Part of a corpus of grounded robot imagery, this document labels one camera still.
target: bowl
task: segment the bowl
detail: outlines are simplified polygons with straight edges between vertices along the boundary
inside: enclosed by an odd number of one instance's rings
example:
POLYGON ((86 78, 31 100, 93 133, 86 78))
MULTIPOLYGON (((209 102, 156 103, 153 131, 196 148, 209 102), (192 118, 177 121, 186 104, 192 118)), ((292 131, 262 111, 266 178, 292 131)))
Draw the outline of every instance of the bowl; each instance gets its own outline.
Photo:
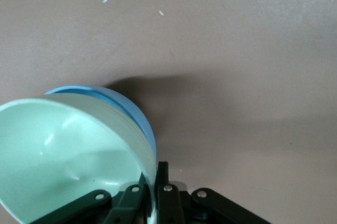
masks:
POLYGON ((97 189, 112 196, 143 173, 152 197, 156 161, 139 126, 107 102, 50 94, 0 106, 0 202, 30 223, 97 189))
POLYGON ((57 87, 55 89, 48 91, 46 94, 54 94, 54 93, 72 93, 72 94, 88 95, 91 97, 101 99, 117 107, 119 110, 127 114, 130 118, 132 118, 132 120, 140 127, 140 129, 143 131, 152 147, 154 156, 157 155, 155 138, 150 123, 146 119, 143 112, 124 95, 105 87, 81 86, 81 85, 57 87))

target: screw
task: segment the screw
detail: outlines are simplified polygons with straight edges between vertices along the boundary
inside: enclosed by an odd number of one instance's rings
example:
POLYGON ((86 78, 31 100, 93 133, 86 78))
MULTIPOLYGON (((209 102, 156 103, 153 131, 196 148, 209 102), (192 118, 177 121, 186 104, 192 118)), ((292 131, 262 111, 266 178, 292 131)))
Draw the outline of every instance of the screw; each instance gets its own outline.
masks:
POLYGON ((170 185, 166 185, 166 186, 164 186, 164 191, 172 191, 172 186, 170 186, 170 185))
POLYGON ((199 198, 206 198, 207 193, 205 191, 198 191, 197 195, 199 198))

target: table surface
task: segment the table surface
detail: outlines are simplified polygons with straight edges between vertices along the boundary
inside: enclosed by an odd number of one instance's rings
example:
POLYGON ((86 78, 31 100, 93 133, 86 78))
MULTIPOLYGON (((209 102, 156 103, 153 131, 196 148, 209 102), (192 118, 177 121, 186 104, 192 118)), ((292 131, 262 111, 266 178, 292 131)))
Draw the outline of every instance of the table surface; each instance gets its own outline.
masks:
POLYGON ((189 191, 212 188, 274 224, 335 223, 337 0, 0 6, 1 104, 113 88, 143 109, 158 160, 189 191))

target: blue bowl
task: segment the blue bowl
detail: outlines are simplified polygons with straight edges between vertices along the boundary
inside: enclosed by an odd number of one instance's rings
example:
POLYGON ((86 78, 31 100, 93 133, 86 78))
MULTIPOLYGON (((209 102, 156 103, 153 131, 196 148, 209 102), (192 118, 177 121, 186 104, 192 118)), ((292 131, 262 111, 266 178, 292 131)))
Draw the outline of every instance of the blue bowl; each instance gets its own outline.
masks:
POLYGON ((103 100, 117 107, 119 110, 127 114, 140 127, 140 129, 146 136, 148 142, 150 143, 154 156, 155 157, 157 156, 156 142, 154 139, 150 123, 146 119, 143 112, 124 95, 111 89, 100 86, 61 86, 48 91, 46 94, 57 94, 57 93, 88 95, 103 100))

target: green bowl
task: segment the green bowl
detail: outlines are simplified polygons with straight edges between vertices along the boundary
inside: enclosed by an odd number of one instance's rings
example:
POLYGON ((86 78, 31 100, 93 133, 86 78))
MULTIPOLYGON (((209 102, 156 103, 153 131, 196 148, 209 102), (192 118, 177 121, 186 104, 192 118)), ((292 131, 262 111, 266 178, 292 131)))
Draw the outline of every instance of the green bowl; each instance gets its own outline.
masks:
MULTIPOLYGON (((80 94, 50 94, 0 106, 0 202, 30 223, 97 189, 112 196, 141 173, 154 204, 156 162, 138 125, 80 94)), ((149 219, 153 223, 155 209, 149 219)))

